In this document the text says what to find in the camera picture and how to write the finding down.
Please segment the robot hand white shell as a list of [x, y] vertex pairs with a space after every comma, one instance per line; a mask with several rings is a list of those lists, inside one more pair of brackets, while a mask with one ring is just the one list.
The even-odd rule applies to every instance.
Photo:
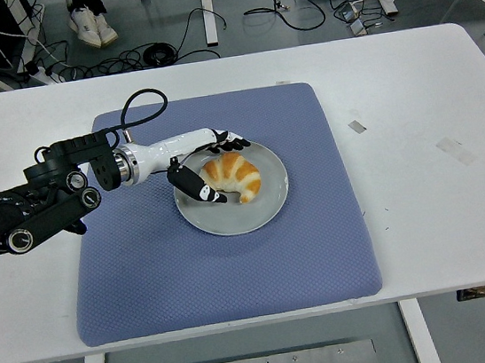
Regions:
[[[128, 169], [123, 179], [126, 185], [140, 184], [149, 175], [164, 171], [174, 187], [194, 200], [224, 203], [227, 198], [221, 192], [225, 191], [239, 193], [239, 202], [244, 204], [256, 198], [262, 185], [259, 170], [239, 154], [249, 145], [249, 141], [227, 130], [205, 128], [151, 146], [127, 143], [119, 146], [115, 155]], [[187, 155], [202, 150], [224, 153], [199, 172], [182, 164]]]

